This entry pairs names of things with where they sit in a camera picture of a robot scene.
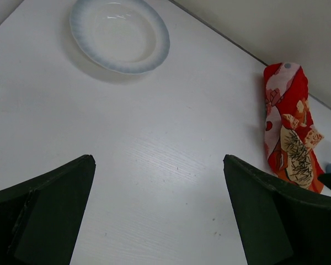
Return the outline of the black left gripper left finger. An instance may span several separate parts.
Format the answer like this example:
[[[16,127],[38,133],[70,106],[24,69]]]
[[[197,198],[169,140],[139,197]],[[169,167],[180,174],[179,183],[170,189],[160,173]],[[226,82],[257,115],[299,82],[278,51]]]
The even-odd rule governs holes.
[[[94,174],[83,155],[0,190],[0,264],[69,264]]]

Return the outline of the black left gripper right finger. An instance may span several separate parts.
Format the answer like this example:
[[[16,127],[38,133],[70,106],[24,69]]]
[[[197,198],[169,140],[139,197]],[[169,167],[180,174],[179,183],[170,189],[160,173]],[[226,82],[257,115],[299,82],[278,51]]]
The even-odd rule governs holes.
[[[248,264],[331,264],[331,197],[234,155],[224,174]]]

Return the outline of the red patterned cloth placemat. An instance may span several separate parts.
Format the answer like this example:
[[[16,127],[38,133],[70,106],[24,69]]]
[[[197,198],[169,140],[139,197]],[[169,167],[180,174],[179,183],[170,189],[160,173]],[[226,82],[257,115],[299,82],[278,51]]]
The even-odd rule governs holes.
[[[280,179],[320,193],[323,170],[314,148],[324,136],[316,129],[308,102],[308,79],[292,62],[264,69],[264,149],[272,172]]]

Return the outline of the white blue-rimmed plate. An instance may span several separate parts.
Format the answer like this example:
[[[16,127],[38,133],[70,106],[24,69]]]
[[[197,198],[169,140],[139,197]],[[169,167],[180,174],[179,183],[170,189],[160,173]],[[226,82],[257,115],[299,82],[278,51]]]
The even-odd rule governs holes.
[[[69,23],[78,47],[114,72],[150,72],[169,54],[165,22],[145,1],[77,1]]]

